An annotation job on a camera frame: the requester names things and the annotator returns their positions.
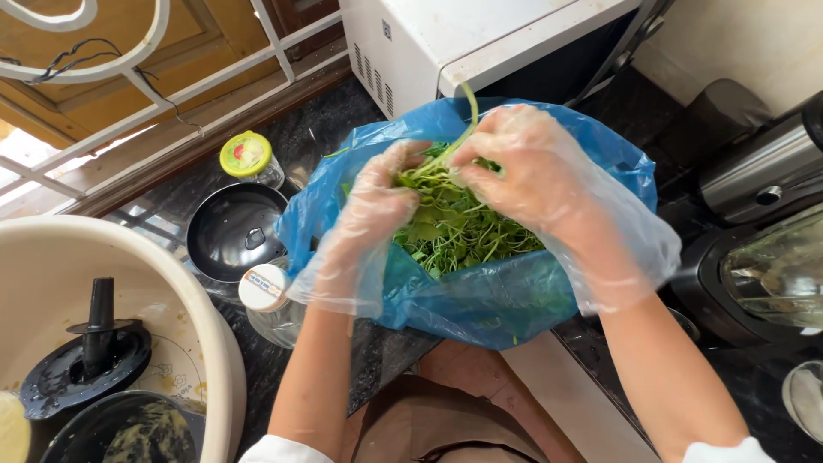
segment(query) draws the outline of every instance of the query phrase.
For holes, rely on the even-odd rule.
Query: black blender lid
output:
[[[82,334],[41,360],[23,381],[20,400],[28,419],[47,419],[124,391],[151,359],[151,335],[141,320],[114,319],[114,279],[96,278],[89,322],[70,326]]]

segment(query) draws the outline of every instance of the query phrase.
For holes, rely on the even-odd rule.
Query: white wall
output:
[[[823,0],[676,0],[634,66],[682,104],[715,79],[777,115],[823,90]]]

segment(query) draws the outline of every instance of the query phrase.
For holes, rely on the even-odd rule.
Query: plastic glove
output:
[[[402,140],[369,159],[334,227],[286,291],[288,298],[305,304],[325,302],[323,309],[350,315],[380,315],[383,286],[364,282],[383,282],[392,237],[412,219],[420,202],[413,189],[392,188],[392,177],[419,165],[424,157],[411,154],[429,145]]]
[[[494,161],[502,175],[472,164]],[[647,297],[680,264],[680,238],[591,161],[546,111],[500,107],[448,163],[457,180],[534,232],[560,261],[584,315]]]

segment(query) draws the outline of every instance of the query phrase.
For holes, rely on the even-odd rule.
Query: white metal bars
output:
[[[3,3],[3,2],[10,2],[10,0],[0,0],[0,3]],[[329,26],[333,26],[333,25],[337,24],[342,19],[340,12],[339,11],[334,12],[334,13],[324,17],[323,19],[320,19],[319,21],[316,21],[312,24],[309,24],[308,26],[304,27],[303,29],[300,29],[300,30],[298,30],[298,31],[296,31],[292,34],[287,35],[286,37],[283,37],[282,40],[281,40],[280,38],[277,37],[277,33],[275,32],[274,25],[272,24],[272,21],[271,21],[269,15],[266,12],[266,7],[263,4],[263,0],[250,0],[250,2],[252,3],[252,5],[254,7],[254,10],[257,12],[257,15],[255,15],[255,16],[259,16],[258,19],[260,20],[261,24],[263,25],[263,30],[265,30],[266,36],[268,37],[269,42],[270,42],[269,46],[255,52],[253,54],[250,54],[249,56],[247,56],[246,58],[241,59],[237,63],[233,63],[230,66],[228,66],[226,68],[223,68],[222,70],[220,70],[218,72],[215,72],[214,74],[212,74],[209,77],[203,78],[199,82],[195,82],[194,84],[184,88],[181,91],[178,91],[178,92],[174,93],[171,96],[168,96],[167,99],[169,101],[175,103],[176,105],[179,105],[180,103],[182,103],[182,102],[184,102],[184,101],[186,101],[186,100],[188,100],[188,99],[190,99],[190,98],[192,98],[192,97],[194,97],[194,96],[196,96],[196,95],[198,95],[198,94],[200,94],[200,93],[202,93],[202,92],[204,92],[204,91],[206,91],[206,90],[208,90],[208,89],[210,89],[210,88],[212,88],[212,87],[214,87],[214,86],[216,86],[216,85],[218,85],[222,82],[225,82],[226,80],[232,78],[233,76],[236,76],[237,74],[240,74],[241,72],[243,72],[243,71],[251,68],[252,66],[254,66],[256,64],[259,64],[259,63],[261,63],[261,62],[263,62],[266,59],[269,59],[271,57],[277,57],[277,61],[279,62],[280,67],[282,68],[284,74],[286,75],[286,78],[288,79],[288,82],[284,83],[283,85],[281,85],[281,86],[279,86],[275,89],[272,89],[271,91],[267,92],[265,95],[260,96],[259,98],[255,99],[254,101],[250,101],[248,104],[243,105],[242,107],[240,107],[240,108],[232,111],[231,113],[221,117],[220,119],[214,121],[213,123],[204,126],[202,128],[202,131],[204,133],[213,130],[214,128],[218,127],[220,124],[226,122],[230,118],[240,114],[241,112],[251,108],[252,106],[256,105],[257,103],[259,103],[259,102],[261,102],[261,101],[277,94],[278,92],[286,89],[290,84],[292,84],[296,81],[299,81],[300,79],[302,79],[304,77],[307,77],[308,75],[311,75],[314,72],[317,72],[319,69],[324,68],[325,66],[336,62],[338,59],[340,59],[340,58],[342,58],[342,57],[344,57],[345,55],[348,54],[347,51],[343,51],[343,52],[341,52],[339,54],[336,54],[335,56],[332,56],[331,58],[323,61],[322,63],[315,66],[314,68],[311,68],[311,69],[309,69],[309,70],[307,70],[307,71],[305,71],[305,72],[303,72],[299,75],[295,75],[294,70],[291,67],[291,64],[289,63],[288,59],[286,58],[285,48],[290,47],[294,44],[297,44],[297,43],[301,42],[302,40],[304,40],[304,39],[306,39],[306,38],[308,38],[312,35],[315,35],[315,34],[317,34],[318,32],[320,32],[322,30],[325,30]],[[60,76],[55,77],[54,79],[52,79],[50,81],[50,82],[63,82],[63,83],[91,82],[91,81],[97,80],[97,78],[91,78],[91,79],[89,78],[90,75],[92,74],[89,71],[92,71],[92,70],[95,70],[95,69],[96,69],[96,71],[95,71],[96,74],[95,75],[96,76],[102,76],[102,77],[98,77],[98,78],[111,77],[111,76],[113,76],[117,73],[120,73],[120,74],[123,74],[135,87],[137,87],[141,92],[143,92],[148,98],[150,98],[151,101],[153,102],[153,104],[148,106],[147,108],[144,108],[143,110],[138,111],[137,113],[135,113],[133,115],[128,116],[125,119],[122,119],[122,120],[118,121],[115,124],[111,124],[109,127],[106,127],[105,129],[102,129],[101,131],[99,131],[97,133],[94,133],[93,135],[91,135],[87,138],[84,138],[80,142],[71,145],[71,147],[68,147],[68,148],[62,150],[60,153],[50,157],[49,159],[47,159],[45,161],[42,161],[40,164],[37,164],[34,167],[29,168],[29,167],[23,166],[22,164],[14,162],[11,159],[7,159],[3,156],[0,156],[0,167],[8,169],[9,171],[12,171],[12,172],[14,172],[14,173],[16,173],[20,176],[19,179],[14,180],[13,182],[11,182],[11,184],[0,188],[0,195],[8,193],[8,192],[10,192],[10,191],[12,191],[16,188],[19,188],[20,186],[23,186],[24,184],[26,184],[30,181],[36,181],[36,182],[40,183],[41,185],[45,186],[46,188],[53,189],[54,191],[57,191],[60,194],[65,194],[69,198],[82,199],[86,195],[94,193],[98,189],[102,188],[105,185],[110,184],[111,182],[117,180],[121,176],[126,175],[130,171],[133,171],[134,169],[136,169],[140,166],[145,166],[147,163],[150,163],[150,162],[154,161],[155,159],[163,156],[164,154],[171,151],[175,147],[178,147],[178,146],[186,143],[187,141],[192,140],[192,139],[199,136],[198,131],[193,131],[191,134],[189,134],[186,137],[181,138],[178,142],[174,143],[173,145],[170,145],[169,147],[167,147],[162,152],[155,153],[154,155],[147,158],[146,160],[141,161],[141,162],[137,163],[136,165],[129,167],[125,171],[122,171],[119,174],[117,174],[115,177],[112,177],[112,178],[108,179],[107,181],[103,182],[102,184],[97,185],[95,187],[92,187],[91,189],[89,189],[87,191],[79,191],[77,189],[74,189],[70,186],[64,185],[64,184],[60,183],[59,181],[56,181],[56,180],[51,179],[48,176],[46,176],[46,174],[48,172],[50,172],[51,170],[53,170],[54,168],[56,168],[58,166],[61,166],[66,161],[69,161],[69,160],[71,160],[75,157],[86,155],[87,153],[89,153],[94,148],[96,148],[96,147],[102,145],[103,143],[106,143],[106,142],[118,137],[119,135],[127,132],[128,130],[131,130],[131,129],[137,127],[140,124],[143,124],[143,123],[147,122],[148,120],[156,117],[157,115],[162,114],[164,111],[168,110],[171,107],[170,103],[168,103],[167,101],[164,101],[155,92],[153,92],[151,90],[151,88],[149,88],[149,86],[146,85],[146,83],[132,70],[133,66],[139,64],[139,61],[134,62],[134,63],[132,62],[133,56],[135,54],[137,54],[137,52],[135,52],[135,50],[141,49],[140,52],[139,52],[139,55],[142,56],[142,58],[141,58],[141,61],[142,61],[145,57],[148,56],[148,54],[151,53],[151,51],[154,50],[154,48],[156,47],[156,44],[160,42],[160,39],[162,38],[163,33],[165,33],[165,28],[168,25],[168,13],[169,13],[168,12],[168,9],[169,9],[168,3],[169,3],[169,0],[156,0],[154,20],[152,21],[152,25],[151,25],[151,28],[150,28],[149,32],[146,34],[146,38],[148,39],[151,36],[151,39],[150,40],[144,40],[144,42],[148,42],[147,44],[145,44],[146,47],[150,48],[148,53],[145,53],[146,48],[141,49],[141,47],[138,46],[138,47],[135,47],[135,49],[129,51],[123,57],[117,58],[113,61],[110,61],[107,64],[103,64],[103,65],[100,65],[100,66],[95,66],[93,68],[82,69],[82,70],[78,70],[78,71],[68,71],[68,72],[65,72],[65,73],[61,74]],[[160,36],[159,37],[154,37],[154,34],[157,34],[158,30],[160,30]],[[126,61],[126,60],[119,61],[122,58],[126,58],[127,55],[132,56],[128,61]],[[8,75],[6,73],[8,66],[12,66],[14,68],[17,68],[17,70],[16,70],[17,74],[14,75],[14,76]],[[111,73],[111,71],[110,71],[110,68],[112,68],[112,67],[115,68],[114,73]],[[22,67],[20,67],[20,66],[15,67],[13,65],[0,63],[0,76],[13,77],[13,78],[32,78],[31,77],[32,72],[37,72],[35,74],[36,76],[39,76],[44,72],[44,70],[42,70],[42,69],[27,68],[25,71],[22,71],[23,72],[22,74],[20,74],[20,72],[21,72],[20,68],[22,68]],[[85,73],[82,74],[82,75],[78,75],[78,74],[73,74],[74,72],[85,72]]]

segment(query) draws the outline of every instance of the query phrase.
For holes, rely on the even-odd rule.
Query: white microwave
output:
[[[389,119],[441,96],[573,105],[626,67],[673,0],[340,0],[351,68]]]

